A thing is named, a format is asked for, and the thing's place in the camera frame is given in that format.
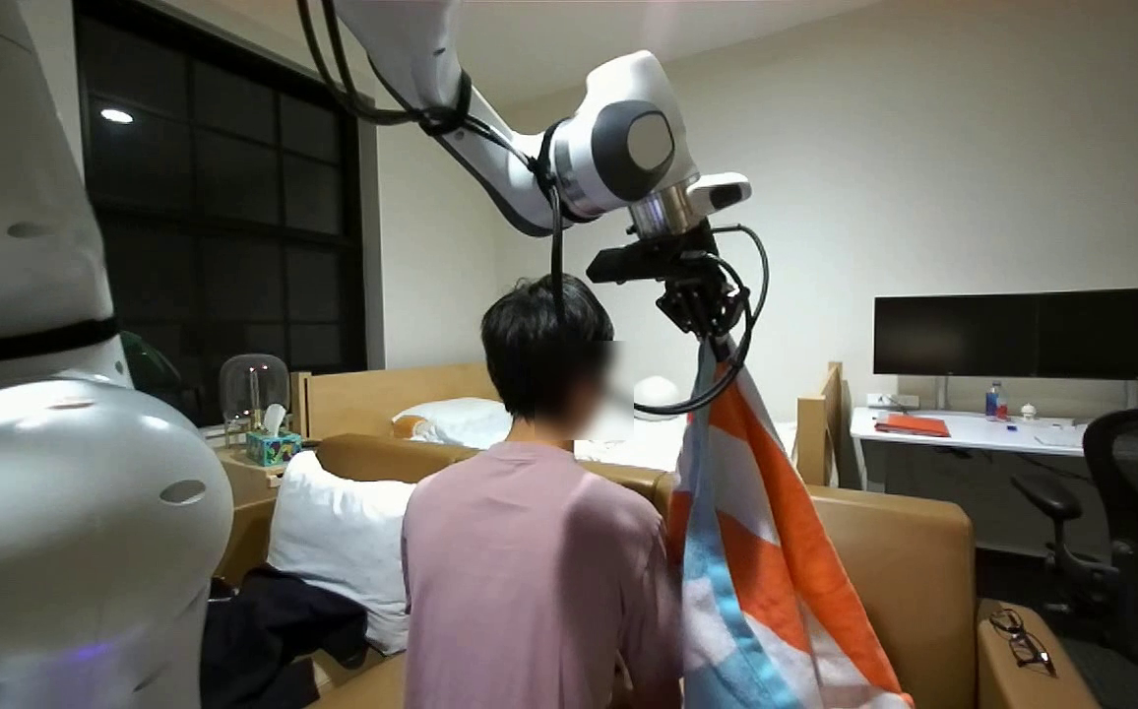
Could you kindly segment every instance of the orange and white fabric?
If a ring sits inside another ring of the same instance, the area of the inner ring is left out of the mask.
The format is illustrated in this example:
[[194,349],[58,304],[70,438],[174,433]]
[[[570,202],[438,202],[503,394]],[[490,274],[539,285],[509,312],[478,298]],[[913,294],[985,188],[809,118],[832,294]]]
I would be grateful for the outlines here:
[[913,706],[744,371],[690,421],[668,549],[690,709]]

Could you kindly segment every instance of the black monitor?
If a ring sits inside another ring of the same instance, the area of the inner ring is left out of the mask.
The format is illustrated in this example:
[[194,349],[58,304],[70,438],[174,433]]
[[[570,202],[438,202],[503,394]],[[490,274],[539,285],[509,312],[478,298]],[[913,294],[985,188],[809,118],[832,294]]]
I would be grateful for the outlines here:
[[1138,378],[1138,289],[878,294],[874,373]]

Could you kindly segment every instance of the man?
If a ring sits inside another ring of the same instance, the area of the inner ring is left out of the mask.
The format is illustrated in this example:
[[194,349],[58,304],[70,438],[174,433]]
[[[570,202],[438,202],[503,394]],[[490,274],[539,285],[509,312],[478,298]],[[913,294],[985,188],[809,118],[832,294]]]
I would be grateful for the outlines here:
[[679,706],[679,606],[656,512],[586,474],[615,328],[576,274],[484,312],[509,440],[429,480],[406,512],[409,709]]

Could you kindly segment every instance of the black hair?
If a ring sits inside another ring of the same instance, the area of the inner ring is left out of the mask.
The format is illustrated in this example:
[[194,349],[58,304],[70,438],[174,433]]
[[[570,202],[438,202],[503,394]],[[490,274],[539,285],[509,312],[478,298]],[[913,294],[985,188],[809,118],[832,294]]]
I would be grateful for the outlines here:
[[544,274],[484,312],[484,358],[509,413],[561,421],[577,381],[607,381],[615,328],[577,274]]

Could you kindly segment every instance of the pink shirt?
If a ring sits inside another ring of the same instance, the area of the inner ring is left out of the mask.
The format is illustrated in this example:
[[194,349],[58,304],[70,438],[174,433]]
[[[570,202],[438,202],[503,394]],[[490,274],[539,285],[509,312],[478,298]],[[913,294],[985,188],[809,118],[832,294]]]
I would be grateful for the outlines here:
[[429,475],[406,575],[409,709],[607,709],[615,666],[679,669],[656,512],[561,448],[503,440]]

